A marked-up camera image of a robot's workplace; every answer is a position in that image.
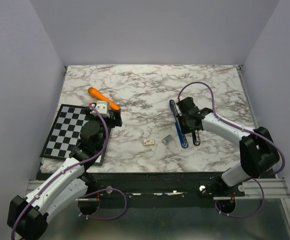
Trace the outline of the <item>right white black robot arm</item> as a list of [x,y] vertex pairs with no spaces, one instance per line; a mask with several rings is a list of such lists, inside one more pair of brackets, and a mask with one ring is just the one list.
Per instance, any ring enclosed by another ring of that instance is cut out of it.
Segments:
[[195,138],[199,131],[207,131],[239,147],[240,163],[223,172],[215,183],[215,191],[219,195],[226,196],[232,192],[234,185],[260,177],[280,160],[266,128],[236,125],[217,117],[210,108],[199,109],[192,97],[186,97],[176,105],[180,111],[176,117],[183,135],[191,133]]

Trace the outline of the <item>black stapler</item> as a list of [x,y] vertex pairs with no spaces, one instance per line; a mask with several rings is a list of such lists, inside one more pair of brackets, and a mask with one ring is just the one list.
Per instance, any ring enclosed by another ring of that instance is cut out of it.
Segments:
[[195,146],[199,146],[201,144],[201,139],[199,136],[199,131],[198,130],[194,130],[192,133],[192,142]]

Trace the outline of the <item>staple tray with staples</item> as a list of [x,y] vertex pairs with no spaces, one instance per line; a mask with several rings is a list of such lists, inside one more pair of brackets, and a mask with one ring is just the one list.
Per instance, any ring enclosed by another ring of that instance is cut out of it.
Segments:
[[163,142],[164,145],[167,145],[167,144],[170,143],[172,140],[173,140],[173,137],[169,134],[169,135],[167,135],[166,137],[164,137],[164,138],[162,139],[162,142]]

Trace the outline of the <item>white staple box sleeve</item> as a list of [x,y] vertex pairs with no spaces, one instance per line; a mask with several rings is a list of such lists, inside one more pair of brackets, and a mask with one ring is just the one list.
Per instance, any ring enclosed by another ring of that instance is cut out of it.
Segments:
[[155,144],[155,140],[153,138],[143,139],[144,146],[153,146]]

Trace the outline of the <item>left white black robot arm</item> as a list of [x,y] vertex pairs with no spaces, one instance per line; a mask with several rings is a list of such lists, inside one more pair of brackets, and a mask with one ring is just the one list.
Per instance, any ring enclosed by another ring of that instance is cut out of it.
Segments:
[[104,101],[85,108],[89,120],[68,158],[39,187],[24,197],[15,196],[9,205],[7,225],[11,239],[38,240],[49,223],[79,197],[92,197],[96,185],[87,170],[105,152],[110,130],[122,126],[121,111],[109,109]]

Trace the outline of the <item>blue stapler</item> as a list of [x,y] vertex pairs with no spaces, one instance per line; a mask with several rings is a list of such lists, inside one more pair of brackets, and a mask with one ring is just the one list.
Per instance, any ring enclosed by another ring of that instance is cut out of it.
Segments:
[[169,101],[169,107],[170,107],[171,112],[172,112],[173,117],[174,117],[174,121],[175,121],[174,125],[175,125],[176,131],[177,131],[180,145],[183,149],[187,149],[189,147],[189,144],[187,142],[186,136],[181,131],[181,127],[180,127],[180,123],[179,123],[179,119],[178,119],[178,111],[177,111],[176,103],[173,99],[171,99]]

